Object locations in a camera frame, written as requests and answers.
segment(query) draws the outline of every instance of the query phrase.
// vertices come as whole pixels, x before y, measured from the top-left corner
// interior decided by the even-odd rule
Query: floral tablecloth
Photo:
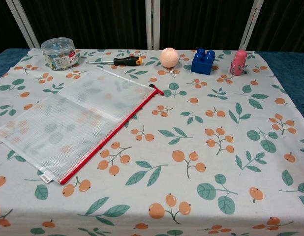
[[[304,119],[258,54],[233,77],[235,51],[215,51],[210,76],[190,71],[194,50],[178,51],[171,69],[160,51],[77,52],[66,71],[51,70],[40,49],[11,68],[0,79],[0,126],[22,126],[15,117],[98,70],[86,61],[142,56],[141,66],[99,67],[165,96],[65,186],[45,184],[0,142],[0,236],[304,236]]]

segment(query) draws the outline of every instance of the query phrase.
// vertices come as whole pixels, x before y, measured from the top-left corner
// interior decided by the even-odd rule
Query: orange ball
[[[165,48],[160,55],[160,62],[165,68],[174,67],[178,62],[178,53],[174,48]]]

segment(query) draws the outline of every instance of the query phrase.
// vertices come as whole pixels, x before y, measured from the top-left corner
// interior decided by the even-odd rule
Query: dark curtain
[[[253,0],[161,0],[160,48],[237,50]]]
[[[20,0],[41,44],[68,37],[76,48],[146,49],[143,0]]]
[[[0,0],[0,53],[8,48],[28,48],[5,0]]]
[[[304,0],[265,0],[247,50],[304,52]]]

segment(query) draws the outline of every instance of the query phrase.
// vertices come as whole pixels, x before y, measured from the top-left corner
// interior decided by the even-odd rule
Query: pink toy
[[[230,72],[232,75],[241,75],[245,68],[247,52],[245,50],[238,50],[231,62]]]
[[[160,55],[160,62],[166,68],[174,67],[178,62],[178,53],[174,48],[165,48]]]

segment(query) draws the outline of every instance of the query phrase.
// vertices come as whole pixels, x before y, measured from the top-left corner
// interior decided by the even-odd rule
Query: screwdriver handle
[[[141,65],[141,57],[114,58],[114,65]]]

